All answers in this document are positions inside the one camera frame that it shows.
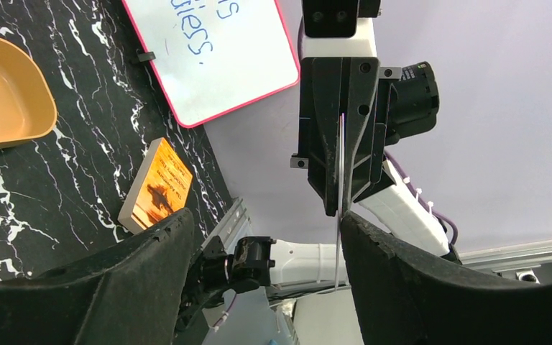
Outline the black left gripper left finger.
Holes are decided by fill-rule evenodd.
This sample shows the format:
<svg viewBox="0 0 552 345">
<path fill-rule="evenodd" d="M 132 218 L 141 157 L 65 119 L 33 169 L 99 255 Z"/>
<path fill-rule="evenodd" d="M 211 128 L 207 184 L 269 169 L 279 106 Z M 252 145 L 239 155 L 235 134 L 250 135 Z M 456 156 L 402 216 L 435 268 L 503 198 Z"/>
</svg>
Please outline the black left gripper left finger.
<svg viewBox="0 0 552 345">
<path fill-rule="evenodd" d="M 0 282 L 0 344 L 171 344 L 196 249 L 182 209 L 34 278 Z"/>
</svg>

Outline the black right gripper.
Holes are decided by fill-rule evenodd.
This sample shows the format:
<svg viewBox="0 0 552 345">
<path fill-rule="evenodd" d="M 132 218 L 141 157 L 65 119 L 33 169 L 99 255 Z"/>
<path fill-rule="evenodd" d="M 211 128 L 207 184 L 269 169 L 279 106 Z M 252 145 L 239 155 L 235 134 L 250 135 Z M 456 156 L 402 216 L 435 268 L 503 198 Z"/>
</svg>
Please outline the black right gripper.
<svg viewBox="0 0 552 345">
<path fill-rule="evenodd" d="M 371 184 L 377 86 L 378 119 L 383 120 L 378 126 L 379 138 L 384 145 L 426 133 L 437 122 L 439 94 L 430 63 L 380 68 L 377 57 L 351 57 L 345 113 L 345 211 Z M 340 58 L 302 59 L 298 154 L 308 159 L 308 182 L 322 199 L 327 216 L 335 216 L 338 208 L 340 91 Z"/>
</svg>

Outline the silver credit card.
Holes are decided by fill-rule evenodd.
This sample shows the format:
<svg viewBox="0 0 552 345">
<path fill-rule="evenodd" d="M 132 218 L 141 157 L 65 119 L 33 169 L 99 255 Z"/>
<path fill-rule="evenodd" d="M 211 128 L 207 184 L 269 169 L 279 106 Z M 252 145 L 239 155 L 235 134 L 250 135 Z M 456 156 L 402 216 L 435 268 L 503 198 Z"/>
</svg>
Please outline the silver credit card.
<svg viewBox="0 0 552 345">
<path fill-rule="evenodd" d="M 341 220 L 344 213 L 344 144 L 345 144 L 345 113 L 339 117 L 339 143 L 338 143 L 338 208 L 336 216 L 336 253 L 335 253 L 335 284 L 333 291 L 340 286 L 340 254 L 341 254 Z"/>
</svg>

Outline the orange oval tray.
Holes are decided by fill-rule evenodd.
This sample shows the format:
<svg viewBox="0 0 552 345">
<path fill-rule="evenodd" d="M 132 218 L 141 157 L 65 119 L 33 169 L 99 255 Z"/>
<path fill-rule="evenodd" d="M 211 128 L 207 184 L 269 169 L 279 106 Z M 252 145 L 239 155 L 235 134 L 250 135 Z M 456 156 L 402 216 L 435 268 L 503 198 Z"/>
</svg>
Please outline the orange oval tray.
<svg viewBox="0 0 552 345">
<path fill-rule="evenodd" d="M 47 136 L 57 119 L 55 99 L 39 66 L 0 38 L 0 149 Z"/>
</svg>

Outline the orange book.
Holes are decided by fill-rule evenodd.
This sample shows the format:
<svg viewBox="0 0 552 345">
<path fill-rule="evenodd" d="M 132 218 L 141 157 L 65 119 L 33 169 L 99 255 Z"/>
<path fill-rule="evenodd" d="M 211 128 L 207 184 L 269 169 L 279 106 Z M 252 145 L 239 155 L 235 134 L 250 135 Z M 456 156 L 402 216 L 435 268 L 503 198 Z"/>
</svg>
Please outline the orange book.
<svg viewBox="0 0 552 345">
<path fill-rule="evenodd" d="M 118 215 L 138 234 L 185 207 L 193 174 L 164 137 L 153 140 Z"/>
</svg>

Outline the pink framed whiteboard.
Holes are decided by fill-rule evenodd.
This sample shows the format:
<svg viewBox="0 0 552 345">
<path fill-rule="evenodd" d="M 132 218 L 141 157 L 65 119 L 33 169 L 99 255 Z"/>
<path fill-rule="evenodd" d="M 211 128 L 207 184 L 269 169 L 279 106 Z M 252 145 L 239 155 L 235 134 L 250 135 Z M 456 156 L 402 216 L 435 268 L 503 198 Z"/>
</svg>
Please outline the pink framed whiteboard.
<svg viewBox="0 0 552 345">
<path fill-rule="evenodd" d="M 204 124 L 300 79 L 277 1 L 128 0 L 124 8 L 182 127 Z"/>
</svg>

